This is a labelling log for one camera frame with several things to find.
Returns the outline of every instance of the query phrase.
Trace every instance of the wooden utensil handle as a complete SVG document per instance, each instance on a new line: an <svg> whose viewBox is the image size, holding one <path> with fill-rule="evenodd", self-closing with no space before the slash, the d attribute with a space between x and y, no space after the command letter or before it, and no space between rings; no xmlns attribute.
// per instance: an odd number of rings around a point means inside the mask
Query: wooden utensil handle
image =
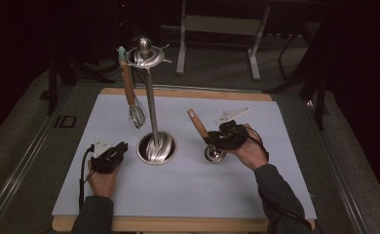
<svg viewBox="0 0 380 234"><path fill-rule="evenodd" d="M125 61L121 61L121 68L123 69L124 91L126 92L126 99L129 105L135 105L135 93L133 86L133 77L130 67Z"/></svg>
<svg viewBox="0 0 380 234"><path fill-rule="evenodd" d="M200 136L202 136L203 139L209 138L209 133L203 125L202 121L199 119L199 116L197 116L196 112L194 112L193 109L189 109L187 110L187 113Z"/></svg>

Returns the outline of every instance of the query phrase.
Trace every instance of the metal stand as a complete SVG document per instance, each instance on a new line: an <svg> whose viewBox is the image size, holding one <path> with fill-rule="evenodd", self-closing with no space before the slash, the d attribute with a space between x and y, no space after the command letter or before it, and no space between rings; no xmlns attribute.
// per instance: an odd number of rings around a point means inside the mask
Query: metal stand
<svg viewBox="0 0 380 234"><path fill-rule="evenodd" d="M146 69L145 89L147 92L148 109L152 133L144 136L137 144L138 157L149 165L163 165L171 161L177 151L177 142L166 132L159 132L157 127L156 104L154 101L153 79L150 68L165 60L163 50L151 45L150 40L141 38L137 49L127 54L129 65Z"/></svg>
<svg viewBox="0 0 380 234"><path fill-rule="evenodd" d="M180 48L178 50L176 74L184 74L184 62L186 59L186 30L205 31L217 33L232 33L255 36L255 42L247 51L253 80L259 80L259 68L257 66L256 52L263 36L267 18L271 7L267 6L262 19L230 19L205 16L186 15L186 0L181 1L181 26Z"/></svg>

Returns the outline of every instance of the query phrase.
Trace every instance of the white sheet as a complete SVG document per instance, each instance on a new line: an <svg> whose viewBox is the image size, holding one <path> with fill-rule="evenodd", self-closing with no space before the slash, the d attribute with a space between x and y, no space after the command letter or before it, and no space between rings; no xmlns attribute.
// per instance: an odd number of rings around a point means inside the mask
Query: white sheet
<svg viewBox="0 0 380 234"><path fill-rule="evenodd" d="M249 107L250 111L238 117L236 122L250 123L261 134L270 153L270 163L277 166L291 185L304 206L306 218L316 218L275 102L155 97L159 131L171 133L178 148L169 163L150 166L141 162L136 154L138 141L151 132L147 100L140 97L140 101L147 111L147 122L137 130L129 125L125 96L98 96L53 215L78 214L82 157L99 137L114 144L121 141L129 144L113 198L114 215L264 218L253 172L231 154L219 163L208 162L204 157L206 144L187 115L187 110L193 108L208 131L217 131L218 126L214 123L223 110ZM92 194L87 183L85 190L86 196Z"/></svg>

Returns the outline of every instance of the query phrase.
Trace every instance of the chair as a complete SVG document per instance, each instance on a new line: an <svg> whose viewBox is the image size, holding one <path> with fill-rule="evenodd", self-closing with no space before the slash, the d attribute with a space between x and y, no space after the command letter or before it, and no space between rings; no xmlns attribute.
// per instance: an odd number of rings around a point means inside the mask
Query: chair
<svg viewBox="0 0 380 234"><path fill-rule="evenodd" d="M306 41L308 45L311 45L320 27L321 27L320 22L304 22L302 24L301 34L303 36L303 39ZM296 36L290 37L290 39L287 41L286 45L284 46L284 48L282 49L281 53L278 56L278 63L281 68L281 72L282 72L282 75L284 76L284 79L288 79L291 75L289 77L286 77L284 66L282 64L282 55L284 54L285 50L289 47L290 43L293 41L295 37Z"/></svg>

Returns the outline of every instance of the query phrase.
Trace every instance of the metal frame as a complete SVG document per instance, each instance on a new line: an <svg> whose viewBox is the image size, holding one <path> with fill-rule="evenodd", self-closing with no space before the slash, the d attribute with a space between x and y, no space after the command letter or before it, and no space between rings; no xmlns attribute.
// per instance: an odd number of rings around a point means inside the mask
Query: metal frame
<svg viewBox="0 0 380 234"><path fill-rule="evenodd" d="M51 116L47 117L41 129L38 131L37 135L28 146L25 154L20 159L19 164L8 177L7 181L2 187L0 192L0 220L12 202L33 161L38 156L38 152L44 144L46 135L54 126L54 122L58 117L58 113L65 104L65 101L71 95L72 90L72 87L63 87L62 98L60 99L57 108L55 108Z"/></svg>
<svg viewBox="0 0 380 234"><path fill-rule="evenodd" d="M333 181L335 182L336 187L338 188L339 196L342 199L344 207L348 213L350 221L356 231L356 233L360 234L369 234L369 228L367 227L366 221L362 216L360 209L358 208L357 202L355 201L354 196L352 195L351 188L348 185L340 167L339 163L336 159L336 155L332 150L332 146L328 138L326 137L324 131L319 130L318 123L313 121L314 107L311 101L303 101L305 112L307 117L309 118L309 122L312 124L314 128L312 128L315 132L317 132L317 136L319 136L320 140L318 142L321 145L322 150L324 151L327 158L327 165L332 174Z"/></svg>
<svg viewBox="0 0 380 234"><path fill-rule="evenodd" d="M181 1L180 48L178 50L176 74L184 74L186 58L186 30L217 33L231 33L240 35L254 35L255 42L247 50L253 80L260 80L259 68L256 60L257 48L263 36L263 31L269 17L271 7L267 6L261 20L258 19L229 19L216 17L202 17L186 15L186 0Z"/></svg>

